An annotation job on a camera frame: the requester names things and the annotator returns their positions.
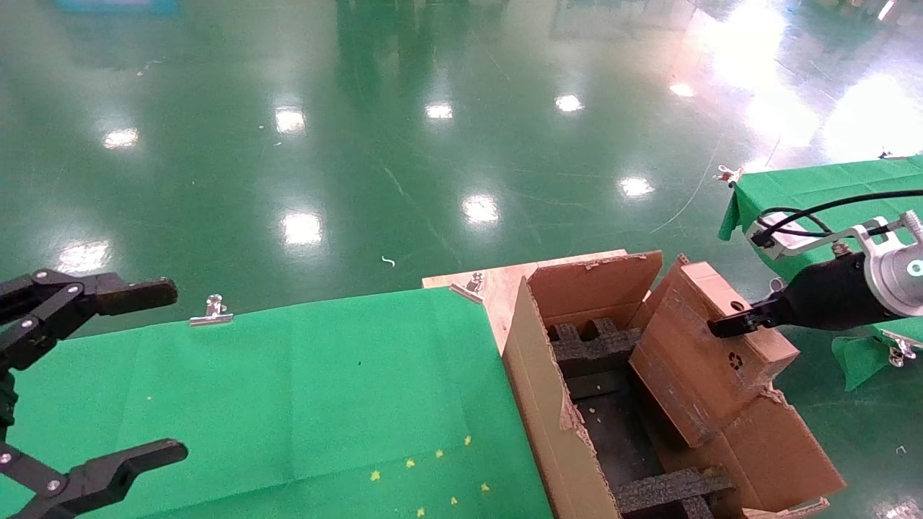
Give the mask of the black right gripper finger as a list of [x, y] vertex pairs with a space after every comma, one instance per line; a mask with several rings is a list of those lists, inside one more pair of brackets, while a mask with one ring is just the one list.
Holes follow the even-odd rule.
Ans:
[[741, 301], [730, 300], [728, 305], [736, 312], [709, 319], [707, 327], [715, 337], [723, 339], [743, 336], [758, 329], [774, 329], [779, 324], [776, 311], [780, 309], [781, 301], [780, 298], [768, 298], [745, 308]]

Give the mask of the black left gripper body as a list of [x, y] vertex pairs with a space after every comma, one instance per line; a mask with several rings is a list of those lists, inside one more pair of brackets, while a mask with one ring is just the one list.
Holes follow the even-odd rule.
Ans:
[[14, 390], [14, 376], [9, 371], [2, 371], [0, 383], [1, 433], [7, 433], [7, 430], [13, 426], [16, 404], [17, 392]]

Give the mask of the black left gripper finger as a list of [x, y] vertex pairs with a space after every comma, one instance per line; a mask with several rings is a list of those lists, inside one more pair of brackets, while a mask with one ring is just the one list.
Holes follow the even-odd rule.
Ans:
[[93, 316], [117, 316], [176, 303], [169, 278], [128, 283], [114, 272], [75, 277], [37, 270], [1, 285], [1, 368], [25, 371]]
[[187, 459], [188, 449], [161, 439], [89, 459], [59, 472], [8, 443], [1, 443], [1, 472], [34, 492], [11, 518], [76, 518], [122, 502], [142, 473]]

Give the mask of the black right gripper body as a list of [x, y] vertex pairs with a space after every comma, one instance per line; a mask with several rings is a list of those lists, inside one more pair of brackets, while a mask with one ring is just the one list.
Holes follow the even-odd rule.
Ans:
[[866, 253], [857, 252], [801, 270], [775, 303], [775, 323], [845, 331], [891, 321], [866, 279]]

